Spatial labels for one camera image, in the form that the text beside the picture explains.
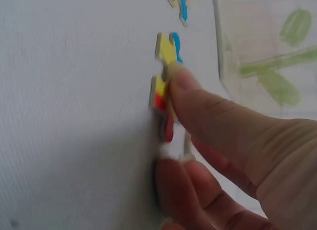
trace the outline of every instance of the blue puzzle piece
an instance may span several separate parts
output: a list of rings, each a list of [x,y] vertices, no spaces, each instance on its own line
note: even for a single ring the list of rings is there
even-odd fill
[[[180,14],[179,17],[183,21],[184,24],[187,23],[187,18],[188,18],[188,6],[187,6],[187,0],[179,0],[180,1]]]
[[[180,63],[183,63],[183,59],[180,57],[180,39],[178,33],[173,33],[172,38],[175,42],[175,47],[176,47],[176,55],[177,55],[177,61]]]

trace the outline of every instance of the white wall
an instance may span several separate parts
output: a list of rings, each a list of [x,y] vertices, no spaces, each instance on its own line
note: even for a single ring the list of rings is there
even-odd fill
[[[225,95],[211,0],[189,16],[166,0],[0,0],[0,229],[157,229],[157,32],[178,32],[185,64]]]

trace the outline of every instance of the green leaf drawing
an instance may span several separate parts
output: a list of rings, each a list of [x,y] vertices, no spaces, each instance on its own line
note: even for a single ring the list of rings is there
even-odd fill
[[[311,13],[299,8],[293,11],[285,21],[280,31],[280,40],[291,47],[297,47],[307,37],[311,26]]]
[[[300,102],[298,89],[274,69],[258,73],[259,83],[281,106],[294,107]]]
[[[246,78],[257,75],[257,73],[262,70],[281,69],[315,61],[317,61],[317,46],[280,55],[271,59],[244,64],[240,67],[240,75]]]

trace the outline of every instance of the hand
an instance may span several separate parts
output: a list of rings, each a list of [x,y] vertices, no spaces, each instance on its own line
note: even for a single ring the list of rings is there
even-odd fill
[[[218,172],[259,200],[268,220],[236,203],[197,161],[160,159],[158,197],[174,220],[163,230],[317,229],[317,123],[267,117],[204,91],[189,71],[173,74],[175,112]]]

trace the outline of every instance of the paper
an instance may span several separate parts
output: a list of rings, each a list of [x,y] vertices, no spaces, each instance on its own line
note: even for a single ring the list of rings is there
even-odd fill
[[[214,0],[220,79],[231,99],[277,117],[317,109],[317,0]]]

